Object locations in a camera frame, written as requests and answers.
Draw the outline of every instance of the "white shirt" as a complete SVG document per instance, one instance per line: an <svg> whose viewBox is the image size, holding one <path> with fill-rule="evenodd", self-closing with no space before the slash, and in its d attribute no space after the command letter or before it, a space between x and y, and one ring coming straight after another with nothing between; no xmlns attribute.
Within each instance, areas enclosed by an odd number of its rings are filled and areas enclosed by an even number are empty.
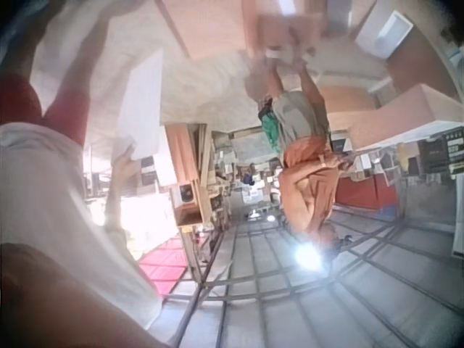
<svg viewBox="0 0 464 348"><path fill-rule="evenodd" d="M83 195L79 145L37 125L0 127L0 242L43 252L147 329L162 299L93 223Z"/></svg>

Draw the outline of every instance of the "gray shorts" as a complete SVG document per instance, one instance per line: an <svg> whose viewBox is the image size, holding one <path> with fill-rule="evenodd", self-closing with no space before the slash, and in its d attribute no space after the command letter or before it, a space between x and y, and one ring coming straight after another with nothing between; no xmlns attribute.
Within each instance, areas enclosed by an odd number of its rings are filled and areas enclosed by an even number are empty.
<svg viewBox="0 0 464 348"><path fill-rule="evenodd" d="M311 105L301 91L282 93L273 100L273 111L280 123L279 145L282 151L298 139L328 135L326 107Z"/></svg>

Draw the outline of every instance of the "red shorts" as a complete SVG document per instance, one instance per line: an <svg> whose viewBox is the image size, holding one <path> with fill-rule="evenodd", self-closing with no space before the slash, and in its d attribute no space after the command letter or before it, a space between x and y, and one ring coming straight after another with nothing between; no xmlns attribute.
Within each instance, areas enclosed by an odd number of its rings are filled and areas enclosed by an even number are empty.
<svg viewBox="0 0 464 348"><path fill-rule="evenodd" d="M41 103L29 81L19 75L0 77L0 125L23 122L42 125L80 144L86 142L90 96L61 91L42 115Z"/></svg>

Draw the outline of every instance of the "green cloth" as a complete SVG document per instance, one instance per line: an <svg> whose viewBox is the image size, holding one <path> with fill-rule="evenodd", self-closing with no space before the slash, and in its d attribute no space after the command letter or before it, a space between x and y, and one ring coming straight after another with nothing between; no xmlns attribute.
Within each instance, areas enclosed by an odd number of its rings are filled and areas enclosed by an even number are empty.
<svg viewBox="0 0 464 348"><path fill-rule="evenodd" d="M278 120L276 115L274 115L273 111L267 112L261 119L262 129L266 133L268 137L270 147L277 152L278 154L281 153L281 147L278 144Z"/></svg>

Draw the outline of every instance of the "man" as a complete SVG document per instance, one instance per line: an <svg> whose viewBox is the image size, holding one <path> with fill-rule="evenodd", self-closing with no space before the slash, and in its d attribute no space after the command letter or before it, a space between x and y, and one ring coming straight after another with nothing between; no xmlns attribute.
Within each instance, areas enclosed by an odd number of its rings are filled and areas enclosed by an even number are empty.
<svg viewBox="0 0 464 348"><path fill-rule="evenodd" d="M299 41L293 30L294 44ZM268 92L278 119L279 146L284 171L279 175L283 210L290 225L312 237L323 251L339 244L334 228L327 223L335 199L340 170L347 169L328 145L329 124L324 98L307 72L296 50L293 66L301 80L301 91L284 91L277 72L274 51L268 50Z"/></svg>
<svg viewBox="0 0 464 348"><path fill-rule="evenodd" d="M95 324L91 318L99 318L100 325L111 325L111 313L116 313L120 325L129 322L130 328L114 328L121 330L112 333L115 338L122 332L139 332L137 324L150 327L162 301L130 259L119 225L120 186L134 170L131 149L113 170L107 208L109 233L93 224L83 201L82 152L91 76L102 55L110 20L137 9L141 2L118 0L101 11L43 116L29 84L30 72L36 47L63 3L49 0L30 18L24 34L10 46L0 72L1 292L2 296L9 294L1 304L2 309L8 305L11 309L10 316L2 320L12 333L22 333L19 339L27 340L30 335L28 344L32 345L34 334L42 335L45 341L41 342L46 342L47 333L58 334L53 325L62 328L64 335L64 324L75 325L67 328L75 330L71 341L43 343L45 347L92 343L79 342L79 330L86 332L86 339L98 338L96 329L91 329ZM14 289L21 292L15 295ZM71 320L61 315L77 316ZM89 327L81 326L86 320ZM131 346L121 341L110 347Z"/></svg>

